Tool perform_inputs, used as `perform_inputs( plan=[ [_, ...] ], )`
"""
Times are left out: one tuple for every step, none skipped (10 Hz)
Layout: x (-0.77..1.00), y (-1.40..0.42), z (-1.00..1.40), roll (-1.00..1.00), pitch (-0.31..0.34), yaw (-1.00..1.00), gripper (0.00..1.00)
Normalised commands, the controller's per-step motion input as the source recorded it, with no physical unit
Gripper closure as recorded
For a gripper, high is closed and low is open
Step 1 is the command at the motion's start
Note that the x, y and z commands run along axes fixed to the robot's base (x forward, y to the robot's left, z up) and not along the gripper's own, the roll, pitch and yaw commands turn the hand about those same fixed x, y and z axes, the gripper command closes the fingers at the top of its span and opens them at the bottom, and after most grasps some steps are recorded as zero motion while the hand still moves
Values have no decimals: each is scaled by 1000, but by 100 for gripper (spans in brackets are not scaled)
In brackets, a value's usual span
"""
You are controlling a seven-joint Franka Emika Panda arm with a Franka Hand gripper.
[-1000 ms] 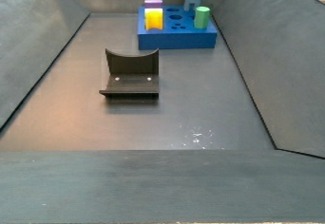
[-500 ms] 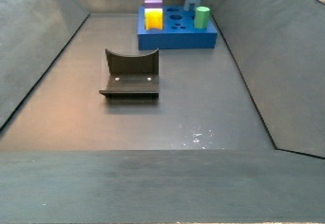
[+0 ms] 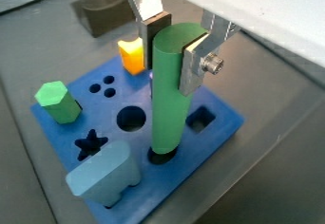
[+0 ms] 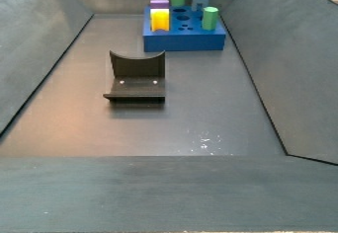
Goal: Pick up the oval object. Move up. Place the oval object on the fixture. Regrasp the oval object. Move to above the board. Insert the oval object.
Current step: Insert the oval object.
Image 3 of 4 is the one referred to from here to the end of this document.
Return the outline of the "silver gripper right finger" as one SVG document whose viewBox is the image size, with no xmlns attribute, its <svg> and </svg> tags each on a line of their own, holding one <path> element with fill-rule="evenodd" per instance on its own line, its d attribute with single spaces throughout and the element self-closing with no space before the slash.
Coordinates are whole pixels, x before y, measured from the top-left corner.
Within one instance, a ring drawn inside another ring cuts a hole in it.
<svg viewBox="0 0 325 224">
<path fill-rule="evenodd" d="M 183 52 L 179 91 L 185 96 L 202 85 L 207 72 L 215 75 L 221 71 L 223 60 L 218 56 L 219 47 L 239 31 L 237 24 L 207 10 L 203 10 L 201 27 L 206 34 L 194 39 Z"/>
</svg>

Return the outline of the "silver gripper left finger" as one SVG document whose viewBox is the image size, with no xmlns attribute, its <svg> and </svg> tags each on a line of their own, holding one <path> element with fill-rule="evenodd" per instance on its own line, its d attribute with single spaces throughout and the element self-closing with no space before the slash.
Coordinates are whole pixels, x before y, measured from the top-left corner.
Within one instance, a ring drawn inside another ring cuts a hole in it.
<svg viewBox="0 0 325 224">
<path fill-rule="evenodd" d="M 138 35 L 143 45 L 143 62 L 153 68 L 153 41 L 158 32 L 171 25 L 171 14 L 163 10 L 162 0 L 128 0 L 138 21 Z"/>
</svg>

